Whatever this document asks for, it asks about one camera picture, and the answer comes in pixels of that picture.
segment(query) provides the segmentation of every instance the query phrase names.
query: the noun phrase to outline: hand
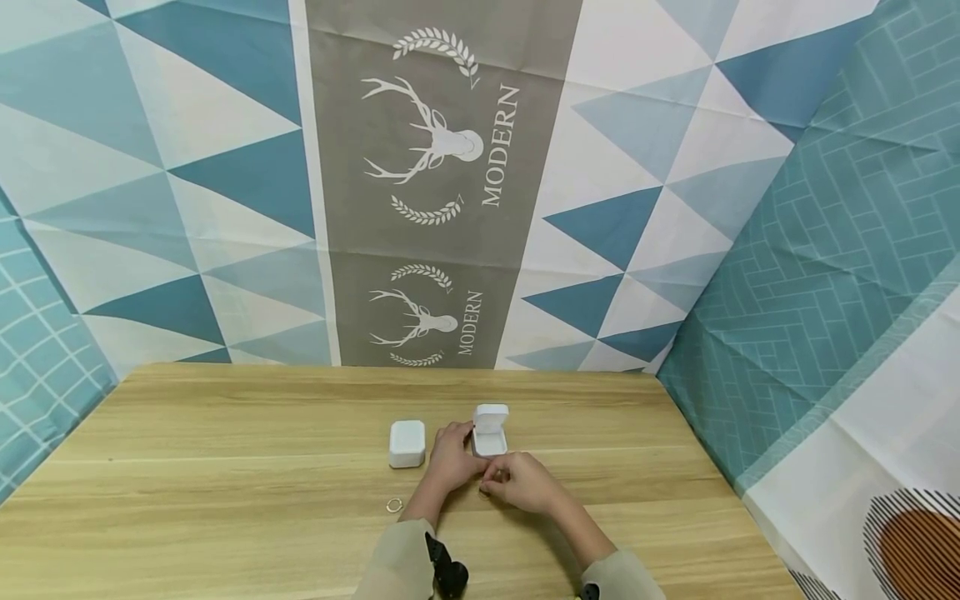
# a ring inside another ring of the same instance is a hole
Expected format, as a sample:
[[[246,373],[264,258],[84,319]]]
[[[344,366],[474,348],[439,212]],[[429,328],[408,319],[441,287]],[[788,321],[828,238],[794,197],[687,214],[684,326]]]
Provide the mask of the hand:
[[[528,513],[547,515],[553,515],[561,503],[570,499],[550,471],[526,452],[494,458],[484,473],[480,490]]]
[[[467,453],[465,445],[472,431],[471,421],[454,421],[437,431],[430,452],[430,465],[423,475],[423,481],[436,486],[444,496],[466,484],[471,477],[484,472],[490,463]]]

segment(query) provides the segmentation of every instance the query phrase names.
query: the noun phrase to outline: beige sleeve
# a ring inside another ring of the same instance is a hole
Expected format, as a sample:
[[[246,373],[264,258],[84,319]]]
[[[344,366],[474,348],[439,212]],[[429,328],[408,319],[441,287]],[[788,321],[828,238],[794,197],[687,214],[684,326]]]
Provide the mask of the beige sleeve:
[[[665,600],[666,596],[633,552],[617,550],[584,571],[583,583],[600,588],[600,600]]]
[[[428,600],[433,595],[433,565],[426,551],[426,533],[434,535],[424,519],[388,527],[353,600]]]

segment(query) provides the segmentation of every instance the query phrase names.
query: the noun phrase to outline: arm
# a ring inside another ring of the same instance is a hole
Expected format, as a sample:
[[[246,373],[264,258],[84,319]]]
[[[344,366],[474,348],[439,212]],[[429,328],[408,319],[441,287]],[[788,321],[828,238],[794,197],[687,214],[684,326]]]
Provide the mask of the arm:
[[[373,550],[353,600],[426,600],[433,595],[433,565],[424,534],[435,536],[446,497],[487,467],[487,461],[464,450],[472,428],[470,422],[451,423],[437,432],[430,465],[400,520]]]
[[[549,516],[584,570],[583,583],[600,587],[603,600],[665,598],[640,560],[617,550],[587,509],[530,454],[493,459],[480,489],[524,511]]]

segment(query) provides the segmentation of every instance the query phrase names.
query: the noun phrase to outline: wooden table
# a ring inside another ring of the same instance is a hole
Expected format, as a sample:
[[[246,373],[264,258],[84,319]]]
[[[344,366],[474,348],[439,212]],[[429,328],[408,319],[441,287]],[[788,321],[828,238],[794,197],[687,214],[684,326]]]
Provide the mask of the wooden table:
[[[0,507],[0,597],[349,598],[423,473],[388,467],[390,423],[432,444],[482,402],[671,600],[801,598],[653,377],[193,364],[132,374]],[[475,483],[440,533],[467,600],[572,596],[555,530]]]

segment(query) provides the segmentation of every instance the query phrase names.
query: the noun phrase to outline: gray banner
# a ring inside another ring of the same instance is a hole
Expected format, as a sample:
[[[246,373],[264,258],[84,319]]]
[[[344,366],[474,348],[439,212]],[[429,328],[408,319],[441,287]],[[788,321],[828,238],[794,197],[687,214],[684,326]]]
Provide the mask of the gray banner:
[[[581,0],[307,0],[344,365],[491,368]]]

